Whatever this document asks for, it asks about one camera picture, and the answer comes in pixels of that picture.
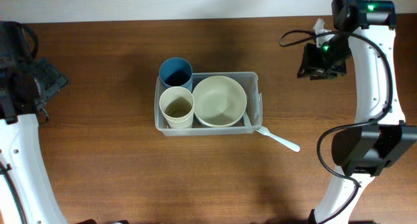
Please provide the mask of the white plastic spoon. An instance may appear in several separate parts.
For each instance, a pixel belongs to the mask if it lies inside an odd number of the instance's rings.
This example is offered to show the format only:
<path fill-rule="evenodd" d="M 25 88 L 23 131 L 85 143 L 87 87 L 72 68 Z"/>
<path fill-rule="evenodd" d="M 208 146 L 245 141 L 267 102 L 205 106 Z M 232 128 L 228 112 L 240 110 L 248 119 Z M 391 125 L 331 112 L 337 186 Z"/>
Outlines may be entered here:
<path fill-rule="evenodd" d="M 245 127 L 252 127 L 252 124 L 251 124 L 251 122 L 250 122 L 250 118 L 249 118 L 249 116 L 248 116 L 248 113 L 247 112 L 245 112 L 244 114 L 243 114 L 243 122 L 244 122 L 244 126 Z"/>

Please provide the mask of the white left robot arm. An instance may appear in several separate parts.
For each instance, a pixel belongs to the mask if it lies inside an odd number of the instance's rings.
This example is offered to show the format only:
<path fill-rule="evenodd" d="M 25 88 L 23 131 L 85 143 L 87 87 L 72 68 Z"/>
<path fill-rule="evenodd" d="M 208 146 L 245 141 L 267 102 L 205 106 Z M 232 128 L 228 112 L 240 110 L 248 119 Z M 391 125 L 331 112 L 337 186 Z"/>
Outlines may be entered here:
<path fill-rule="evenodd" d="M 40 149 L 38 114 L 68 78 L 49 60 L 37 59 L 38 37 L 16 21 L 1 22 L 1 178 L 11 200 L 2 202 L 4 221 L 66 223 Z"/>

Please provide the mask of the cream cup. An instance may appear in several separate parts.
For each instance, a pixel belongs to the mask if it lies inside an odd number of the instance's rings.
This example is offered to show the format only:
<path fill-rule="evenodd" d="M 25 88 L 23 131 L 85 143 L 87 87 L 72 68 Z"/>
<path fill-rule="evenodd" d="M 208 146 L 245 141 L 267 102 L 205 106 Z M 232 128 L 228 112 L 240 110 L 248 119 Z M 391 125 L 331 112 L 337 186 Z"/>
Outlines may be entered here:
<path fill-rule="evenodd" d="M 190 117 L 190 118 L 188 118 L 184 121 L 180 121 L 180 122 L 172 121 L 172 120 L 167 119 L 167 123 L 168 123 L 169 127 L 173 128 L 173 129 L 191 128 L 192 125 L 193 125 L 193 121 L 194 121 L 194 119 L 192 117 Z"/>
<path fill-rule="evenodd" d="M 187 122 L 192 125 L 194 117 L 194 96 L 184 87 L 170 87 L 159 98 L 159 108 L 168 123 Z"/>

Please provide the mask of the cream bowl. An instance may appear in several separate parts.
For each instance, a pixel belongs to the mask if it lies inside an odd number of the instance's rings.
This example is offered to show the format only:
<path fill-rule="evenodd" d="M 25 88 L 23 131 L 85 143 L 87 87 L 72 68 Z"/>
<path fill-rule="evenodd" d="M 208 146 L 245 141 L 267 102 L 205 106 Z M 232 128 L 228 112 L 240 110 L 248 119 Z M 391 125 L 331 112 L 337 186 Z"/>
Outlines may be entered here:
<path fill-rule="evenodd" d="M 202 127 L 211 128 L 224 128 L 224 127 L 235 127 L 243 125 L 243 118 L 241 117 L 236 122 L 232 122 L 233 118 L 226 115 L 219 115 L 217 117 L 211 117 L 209 119 L 200 119 L 195 116 L 195 119 L 202 125 Z"/>
<path fill-rule="evenodd" d="M 193 90 L 195 116 L 209 119 L 219 115 L 239 120 L 246 112 L 248 100 L 242 85 L 230 77 L 210 76 Z"/>

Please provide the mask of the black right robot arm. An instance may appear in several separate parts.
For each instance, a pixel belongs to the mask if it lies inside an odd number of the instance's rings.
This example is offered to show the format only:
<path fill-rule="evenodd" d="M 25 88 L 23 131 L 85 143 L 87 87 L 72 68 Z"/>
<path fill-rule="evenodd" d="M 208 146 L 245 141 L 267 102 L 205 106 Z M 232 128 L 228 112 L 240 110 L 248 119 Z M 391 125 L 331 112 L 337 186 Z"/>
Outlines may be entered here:
<path fill-rule="evenodd" d="M 332 79 L 354 61 L 357 105 L 353 124 L 332 135 L 332 179 L 310 223 L 347 223 L 364 189 L 416 142 L 406 123 L 394 72 L 395 6 L 391 1 L 333 0 L 334 31 L 321 21 L 308 39 L 298 77 Z"/>

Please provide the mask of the white plastic fork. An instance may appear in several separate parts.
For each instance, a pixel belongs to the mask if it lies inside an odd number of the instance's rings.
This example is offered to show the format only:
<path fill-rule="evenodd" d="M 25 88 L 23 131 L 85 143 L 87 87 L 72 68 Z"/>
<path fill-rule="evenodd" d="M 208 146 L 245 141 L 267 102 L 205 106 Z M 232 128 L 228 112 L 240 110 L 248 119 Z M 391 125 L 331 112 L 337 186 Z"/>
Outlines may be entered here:
<path fill-rule="evenodd" d="M 276 140 L 277 142 L 281 143 L 282 145 L 284 145 L 285 147 L 287 147 L 288 149 L 290 149 L 294 152 L 299 152 L 300 151 L 300 146 L 299 145 L 297 145 L 297 144 L 295 144 L 291 141 L 288 141 L 284 138 L 278 137 L 277 135 L 274 135 L 273 133 L 271 133 L 269 131 L 269 129 L 267 127 L 259 126 L 255 130 L 262 135 L 268 136 L 268 137 Z"/>

